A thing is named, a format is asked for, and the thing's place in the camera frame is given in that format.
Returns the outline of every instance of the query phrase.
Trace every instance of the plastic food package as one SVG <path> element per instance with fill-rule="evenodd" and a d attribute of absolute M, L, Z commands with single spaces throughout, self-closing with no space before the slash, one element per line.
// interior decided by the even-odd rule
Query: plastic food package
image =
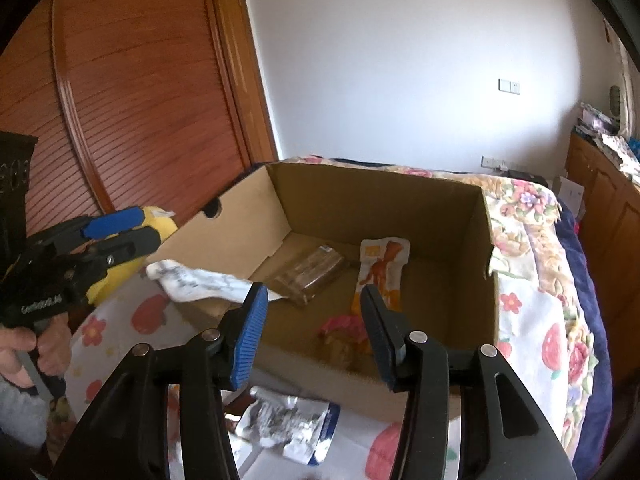
<path fill-rule="evenodd" d="M 333 281 L 346 265 L 335 249 L 323 245 L 297 260 L 274 277 L 274 288 L 295 303 L 305 306 Z"/>
<path fill-rule="evenodd" d="M 222 298 L 242 303 L 252 286 L 249 280 L 241 280 L 231 274 L 190 269 L 173 260 L 149 264 L 146 266 L 146 275 L 150 280 L 158 280 L 169 298 L 178 303 L 204 298 Z M 274 301 L 282 296 L 269 290 L 268 298 Z"/>
<path fill-rule="evenodd" d="M 360 316 L 332 317 L 320 327 L 318 335 L 319 359 L 338 370 L 353 370 L 358 350 L 369 341 Z"/>
<path fill-rule="evenodd" d="M 320 465 L 329 451 L 340 407 L 254 386 L 226 407 L 227 429 L 243 440 L 304 465 Z"/>
<path fill-rule="evenodd" d="M 360 244 L 360 273 L 351 313 L 360 315 L 360 293 L 372 283 L 380 291 L 386 306 L 400 312 L 400 276 L 402 267 L 409 261 L 409 240 L 382 238 L 363 240 Z"/>

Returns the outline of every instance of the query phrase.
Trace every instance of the wooden wardrobe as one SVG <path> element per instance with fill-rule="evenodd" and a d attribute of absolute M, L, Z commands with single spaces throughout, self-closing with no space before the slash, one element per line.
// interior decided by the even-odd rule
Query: wooden wardrobe
<path fill-rule="evenodd" d="M 183 224 L 252 163 L 275 158 L 246 8 L 230 3 L 245 5 L 38 4 L 0 56 L 0 130 L 39 138 L 29 234 L 130 205 L 161 206 Z M 238 43 L 250 47 L 243 57 L 230 52 Z M 239 68 L 251 76 L 243 86 Z"/>
<path fill-rule="evenodd" d="M 640 368 L 640 190 L 576 134 L 566 170 L 584 186 L 580 243 L 607 330 L 614 383 L 622 384 Z"/>

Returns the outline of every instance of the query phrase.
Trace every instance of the orange snack wrapper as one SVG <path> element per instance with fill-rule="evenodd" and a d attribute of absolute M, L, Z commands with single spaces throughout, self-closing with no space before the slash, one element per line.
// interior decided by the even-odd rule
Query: orange snack wrapper
<path fill-rule="evenodd" d="M 400 277 L 402 267 L 409 261 L 409 240 L 404 238 L 382 238 L 363 240 L 360 244 L 360 273 L 356 293 L 351 303 L 351 313 L 360 315 L 360 293 L 365 285 L 372 283 L 380 291 L 386 306 L 401 312 Z"/>

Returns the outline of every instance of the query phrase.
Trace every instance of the small packaged food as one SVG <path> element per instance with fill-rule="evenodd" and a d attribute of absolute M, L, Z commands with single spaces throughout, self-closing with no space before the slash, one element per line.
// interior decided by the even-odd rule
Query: small packaged food
<path fill-rule="evenodd" d="M 360 316 L 330 318 L 318 331 L 319 359 L 338 370 L 353 370 L 357 352 L 369 339 Z"/>
<path fill-rule="evenodd" d="M 360 315 L 360 293 L 372 283 L 380 291 L 386 307 L 400 312 L 400 276 L 402 267 L 409 261 L 409 240 L 382 238 L 363 240 L 360 244 L 360 274 L 351 313 Z"/>
<path fill-rule="evenodd" d="M 346 260 L 338 251 L 322 245 L 279 273 L 273 280 L 273 288 L 295 303 L 305 306 L 345 266 Z"/>
<path fill-rule="evenodd" d="M 225 408 L 226 428 L 243 440 L 304 465 L 320 465 L 329 451 L 340 407 L 252 387 Z"/>

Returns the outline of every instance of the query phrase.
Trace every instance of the wooden door frame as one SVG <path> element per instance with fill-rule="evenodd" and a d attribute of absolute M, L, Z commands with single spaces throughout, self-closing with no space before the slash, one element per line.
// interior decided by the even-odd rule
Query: wooden door frame
<path fill-rule="evenodd" d="M 258 57 L 255 51 L 255 41 L 254 35 L 251 30 L 251 20 L 249 19 L 248 8 L 246 5 L 246 0 L 242 0 L 244 5 L 242 5 L 242 13 L 244 14 L 244 23 L 245 23 L 245 34 L 247 38 L 250 40 L 251 44 L 254 46 L 252 50 L 252 63 L 254 63 L 255 68 L 257 69 L 257 74 L 260 76 L 258 78 L 258 90 L 260 91 L 260 104 L 261 110 L 260 112 L 265 117 L 265 123 L 267 126 L 267 138 L 262 138 L 261 140 L 266 142 L 259 142 L 255 139 L 252 139 L 251 136 L 247 134 L 246 127 L 242 121 L 242 114 L 240 113 L 239 108 L 239 99 L 236 92 L 236 86 L 233 83 L 233 79 L 231 74 L 232 72 L 232 64 L 231 64 L 231 56 L 226 47 L 225 41 L 222 41 L 222 27 L 220 26 L 219 14 L 220 10 L 218 9 L 218 3 L 216 0 L 206 0 L 207 3 L 207 12 L 209 13 L 209 23 L 212 23 L 212 31 L 211 35 L 213 38 L 214 49 L 216 51 L 216 57 L 218 58 L 218 64 L 220 66 L 220 77 L 223 80 L 223 89 L 225 91 L 225 97 L 227 99 L 227 103 L 229 106 L 229 115 L 232 117 L 234 130 L 236 131 L 236 127 L 238 128 L 238 132 L 240 133 L 241 139 L 238 140 L 238 143 L 242 142 L 245 150 L 248 152 L 249 160 L 251 164 L 256 164 L 260 161 L 265 160 L 278 160 L 278 152 L 276 149 L 276 143 L 273 137 L 273 127 L 271 125 L 271 118 L 269 115 L 269 109 L 267 108 L 267 102 L 264 95 L 264 85 L 262 84 L 262 74 L 260 72 L 260 65 L 258 63 Z M 264 146 L 269 146 L 270 149 L 265 150 Z"/>

